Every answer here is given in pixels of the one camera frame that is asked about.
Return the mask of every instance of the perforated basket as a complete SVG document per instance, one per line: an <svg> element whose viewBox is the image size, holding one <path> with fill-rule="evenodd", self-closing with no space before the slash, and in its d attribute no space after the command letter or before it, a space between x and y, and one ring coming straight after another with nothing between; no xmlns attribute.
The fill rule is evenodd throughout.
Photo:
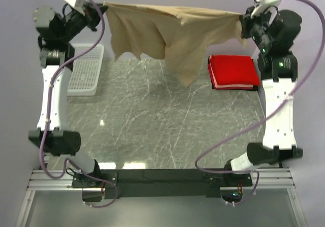
<svg viewBox="0 0 325 227"><path fill-rule="evenodd" d="M91 46L92 44L73 44L75 55L86 51ZM68 96L92 96L96 94L103 55L104 47L98 44L89 53L74 61Z"/></svg>

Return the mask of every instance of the towel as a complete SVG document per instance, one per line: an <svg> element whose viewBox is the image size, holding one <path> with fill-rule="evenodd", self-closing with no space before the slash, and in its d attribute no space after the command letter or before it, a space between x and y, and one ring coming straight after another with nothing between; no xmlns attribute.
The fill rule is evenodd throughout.
<svg viewBox="0 0 325 227"><path fill-rule="evenodd" d="M241 39L239 13L194 7L104 2L115 60L131 52L164 59L167 69L188 86L212 44Z"/></svg>
<svg viewBox="0 0 325 227"><path fill-rule="evenodd" d="M208 70L215 89L257 90L260 84L249 56L212 55Z"/></svg>

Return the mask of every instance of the brown fabric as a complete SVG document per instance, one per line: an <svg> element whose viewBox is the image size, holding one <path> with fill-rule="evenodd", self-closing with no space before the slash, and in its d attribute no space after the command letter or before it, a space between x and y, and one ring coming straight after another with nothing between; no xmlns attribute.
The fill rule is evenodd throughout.
<svg viewBox="0 0 325 227"><path fill-rule="evenodd" d="M238 13L193 7L124 5L105 2L115 59L131 52L164 59L169 71L188 86L207 48L241 39Z"/></svg>

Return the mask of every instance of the red object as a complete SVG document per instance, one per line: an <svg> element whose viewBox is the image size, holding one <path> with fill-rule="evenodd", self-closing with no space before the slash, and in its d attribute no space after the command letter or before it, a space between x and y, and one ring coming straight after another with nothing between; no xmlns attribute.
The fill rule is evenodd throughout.
<svg viewBox="0 0 325 227"><path fill-rule="evenodd" d="M259 78L249 56L212 55L208 69L215 89L256 89Z"/></svg>

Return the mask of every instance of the gray marble surface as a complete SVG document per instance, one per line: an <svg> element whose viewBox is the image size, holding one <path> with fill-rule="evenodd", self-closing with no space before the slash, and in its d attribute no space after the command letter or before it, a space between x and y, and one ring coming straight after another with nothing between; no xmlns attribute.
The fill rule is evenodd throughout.
<svg viewBox="0 0 325 227"><path fill-rule="evenodd" d="M68 98L69 126L80 132L82 148L118 169L194 168L200 153L262 117L257 92L213 90L206 62L186 88L163 61L106 61L95 96ZM223 167L263 133L261 126L221 145L200 165Z"/></svg>

